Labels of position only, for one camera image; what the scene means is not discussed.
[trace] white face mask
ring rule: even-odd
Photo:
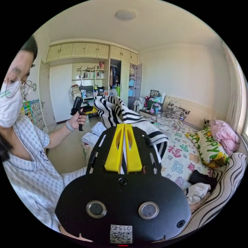
[[[11,85],[8,85],[7,94],[13,94],[16,91],[16,87],[19,82],[15,82]],[[11,127],[16,122],[22,105],[23,97],[21,96],[21,91],[18,90],[16,94],[11,97],[6,97],[6,83],[3,83],[0,91],[0,126],[2,127]]]

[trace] black and white striped cloth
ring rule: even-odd
[[[94,105],[98,110],[102,124],[106,128],[126,123],[144,130],[152,140],[158,161],[161,163],[169,143],[165,134],[139,114],[130,110],[118,96],[98,96],[94,99]]]
[[[188,234],[210,222],[231,199],[246,169],[246,155],[233,153],[227,166],[214,170],[218,184],[207,200],[196,210],[183,231],[174,238]]]

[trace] woman's arm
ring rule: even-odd
[[[75,239],[79,239],[79,240],[82,240],[82,241],[87,241],[87,242],[93,242],[91,240],[88,240],[86,238],[82,238],[81,234],[79,234],[79,237],[75,237],[71,234],[69,234],[62,226],[59,226],[59,230],[62,234],[68,236],[68,237],[71,237],[71,238],[75,238]]]
[[[82,124],[84,126],[85,122],[86,122],[86,115],[79,115],[79,113],[77,112],[69,120],[69,125],[73,129],[78,129],[79,124]],[[49,134],[50,141],[46,148],[49,149],[58,146],[70,133],[71,131],[67,128],[66,124],[64,124],[62,128]]]

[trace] qr code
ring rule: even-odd
[[[110,243],[131,244],[133,242],[132,226],[111,225]]]

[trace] dark hair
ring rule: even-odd
[[[21,47],[20,50],[32,52],[34,54],[34,62],[37,57],[38,47],[33,35],[25,42],[25,44]],[[2,162],[10,158],[8,152],[12,149],[12,145],[0,134],[0,158]]]
[[[38,47],[33,35],[25,42],[25,44],[21,47],[20,50],[32,52],[34,54],[33,62],[35,61],[38,53]]]

